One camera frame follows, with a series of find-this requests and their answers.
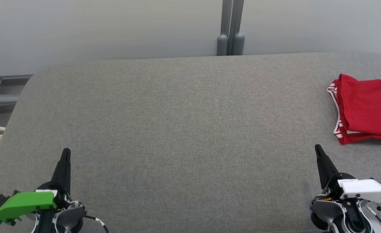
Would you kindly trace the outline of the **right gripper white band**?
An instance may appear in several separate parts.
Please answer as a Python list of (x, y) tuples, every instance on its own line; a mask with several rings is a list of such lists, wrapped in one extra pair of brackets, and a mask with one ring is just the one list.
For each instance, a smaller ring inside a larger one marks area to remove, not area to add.
[(320, 144), (315, 145), (322, 199), (334, 202), (366, 200), (381, 205), (381, 183), (374, 179), (356, 179), (339, 173)]

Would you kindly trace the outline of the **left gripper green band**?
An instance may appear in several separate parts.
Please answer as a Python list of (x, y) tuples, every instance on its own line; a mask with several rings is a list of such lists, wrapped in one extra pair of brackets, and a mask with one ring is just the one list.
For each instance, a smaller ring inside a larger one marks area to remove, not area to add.
[(33, 192), (0, 195), (0, 225), (14, 226), (21, 216), (33, 218), (33, 233), (70, 233), (71, 150), (64, 148), (50, 182)]

